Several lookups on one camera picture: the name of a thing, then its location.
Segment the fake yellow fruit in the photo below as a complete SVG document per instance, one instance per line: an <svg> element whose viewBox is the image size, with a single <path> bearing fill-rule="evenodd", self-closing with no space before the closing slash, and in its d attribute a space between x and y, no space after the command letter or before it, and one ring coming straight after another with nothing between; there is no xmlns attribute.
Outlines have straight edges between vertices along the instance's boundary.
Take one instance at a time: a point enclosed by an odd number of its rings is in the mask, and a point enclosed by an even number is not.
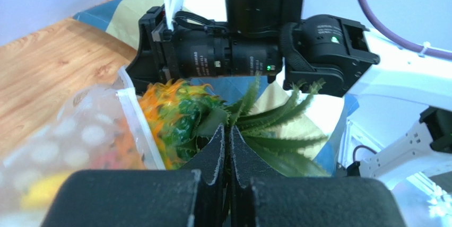
<svg viewBox="0 0 452 227"><path fill-rule="evenodd" d="M34 182L28 192L21 197L21 209L44 209L48 207L53 202L61 185L71 174L70 171L60 172Z"/></svg>

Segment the clear zip top bag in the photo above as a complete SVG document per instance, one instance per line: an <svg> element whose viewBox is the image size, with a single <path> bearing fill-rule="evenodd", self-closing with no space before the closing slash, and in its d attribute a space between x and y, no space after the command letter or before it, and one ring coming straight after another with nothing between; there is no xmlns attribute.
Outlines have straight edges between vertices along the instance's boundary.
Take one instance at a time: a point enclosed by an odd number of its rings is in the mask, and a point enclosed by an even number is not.
<svg viewBox="0 0 452 227"><path fill-rule="evenodd" d="M89 165L119 133L116 119L126 118L146 169L164 164L138 104L131 78L121 67L111 84L95 84L70 97L56 119L1 160L1 226L40 226L49 208L23 210L21 197L30 186L60 172Z"/></svg>

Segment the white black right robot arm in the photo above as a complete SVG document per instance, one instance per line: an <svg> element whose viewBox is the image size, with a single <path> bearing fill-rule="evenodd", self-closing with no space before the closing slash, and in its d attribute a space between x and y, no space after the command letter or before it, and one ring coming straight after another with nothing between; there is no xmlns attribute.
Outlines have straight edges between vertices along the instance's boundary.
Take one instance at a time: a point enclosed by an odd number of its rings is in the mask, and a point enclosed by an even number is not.
<svg viewBox="0 0 452 227"><path fill-rule="evenodd" d="M315 94L342 97L382 95L427 105L399 140L372 158L356 163L359 175L391 185L415 173L451 168L450 52L427 50L426 58L367 37L357 21L332 15L301 19L302 0L225 0L227 20L216 22L181 9L182 0L165 0L139 21L137 55L126 68L143 95L161 95L181 105L168 88L189 78L262 75L273 82L285 73L285 104L250 114L256 81L237 102L211 97L190 121L191 138L157 138L168 168L187 161L195 140L209 138L217 125L239 129L246 144L285 176L305 176L312 161L298 153L308 140L272 137L269 129L291 122Z"/></svg>

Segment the fake pineapple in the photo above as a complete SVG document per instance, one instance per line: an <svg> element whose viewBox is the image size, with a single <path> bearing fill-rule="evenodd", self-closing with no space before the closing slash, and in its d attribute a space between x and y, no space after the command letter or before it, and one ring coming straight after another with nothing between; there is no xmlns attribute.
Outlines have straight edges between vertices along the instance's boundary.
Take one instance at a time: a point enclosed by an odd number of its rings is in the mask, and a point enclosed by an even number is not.
<svg viewBox="0 0 452 227"><path fill-rule="evenodd" d="M299 98L299 86L294 84L291 95L280 106L251 113L259 80L256 77L246 93L232 104L227 104L219 95L210 94L209 84L193 85L184 79L150 84L138 104L164 167L167 170L181 168L201 151L222 125L226 131L237 128L245 143L284 176L327 176L324 168L301 153L323 142L326 136L280 138L275 131L301 117L323 87L324 80L313 82L303 100Z"/></svg>

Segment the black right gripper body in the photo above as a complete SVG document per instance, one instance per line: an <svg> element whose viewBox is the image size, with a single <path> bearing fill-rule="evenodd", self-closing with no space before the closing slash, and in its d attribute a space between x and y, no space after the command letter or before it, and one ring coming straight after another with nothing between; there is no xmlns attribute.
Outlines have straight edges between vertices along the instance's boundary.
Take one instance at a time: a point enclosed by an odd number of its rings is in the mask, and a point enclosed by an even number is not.
<svg viewBox="0 0 452 227"><path fill-rule="evenodd" d="M282 87L342 97L373 65L360 22L327 14L301 17L303 0L225 0L227 20L207 19L165 0L139 20L137 55L126 68L138 92L151 83L199 77L267 77Z"/></svg>

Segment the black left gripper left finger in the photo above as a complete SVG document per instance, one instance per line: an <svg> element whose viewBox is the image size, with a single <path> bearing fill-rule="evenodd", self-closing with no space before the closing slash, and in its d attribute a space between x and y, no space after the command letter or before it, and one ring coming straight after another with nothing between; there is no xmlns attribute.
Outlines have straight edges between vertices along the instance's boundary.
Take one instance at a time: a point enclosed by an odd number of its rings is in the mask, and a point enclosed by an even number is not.
<svg viewBox="0 0 452 227"><path fill-rule="evenodd" d="M43 226L221 226L224 127L178 170L83 170L60 187Z"/></svg>

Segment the blue beige checked pillow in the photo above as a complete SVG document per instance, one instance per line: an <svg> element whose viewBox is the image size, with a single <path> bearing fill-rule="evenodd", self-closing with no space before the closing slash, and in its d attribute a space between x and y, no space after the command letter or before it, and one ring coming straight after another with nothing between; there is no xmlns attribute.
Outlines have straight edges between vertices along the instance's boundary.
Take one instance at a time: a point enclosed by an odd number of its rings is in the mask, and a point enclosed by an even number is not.
<svg viewBox="0 0 452 227"><path fill-rule="evenodd" d="M133 49L138 49L138 21L153 6L161 6L163 0L112 0L74 15L82 23L96 27L117 38ZM252 77L194 78L193 84L210 84L214 94L228 103L239 100L245 94ZM300 149L299 153L313 160L330 175L344 176L340 146L347 125L349 112L357 108L354 97L343 98L317 95L306 112L293 122L272 128L275 137L308 138L324 135L328 140Z"/></svg>

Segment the fake peach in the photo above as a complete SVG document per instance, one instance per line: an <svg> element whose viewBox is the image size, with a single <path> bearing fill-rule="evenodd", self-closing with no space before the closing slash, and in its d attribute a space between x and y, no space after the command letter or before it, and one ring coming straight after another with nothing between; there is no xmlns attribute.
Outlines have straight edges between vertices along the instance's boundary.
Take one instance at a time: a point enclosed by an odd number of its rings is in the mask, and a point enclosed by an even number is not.
<svg viewBox="0 0 452 227"><path fill-rule="evenodd" d="M89 165L89 169L145 170L144 154L140 153L126 118L116 119L119 133L113 142Z"/></svg>

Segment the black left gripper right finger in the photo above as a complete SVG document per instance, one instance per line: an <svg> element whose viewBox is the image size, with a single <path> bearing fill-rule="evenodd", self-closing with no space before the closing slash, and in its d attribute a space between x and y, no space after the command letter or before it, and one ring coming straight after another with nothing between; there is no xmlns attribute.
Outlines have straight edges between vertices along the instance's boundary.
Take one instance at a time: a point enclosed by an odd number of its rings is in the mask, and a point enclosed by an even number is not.
<svg viewBox="0 0 452 227"><path fill-rule="evenodd" d="M386 186L360 177L288 178L230 130L232 226L404 226Z"/></svg>

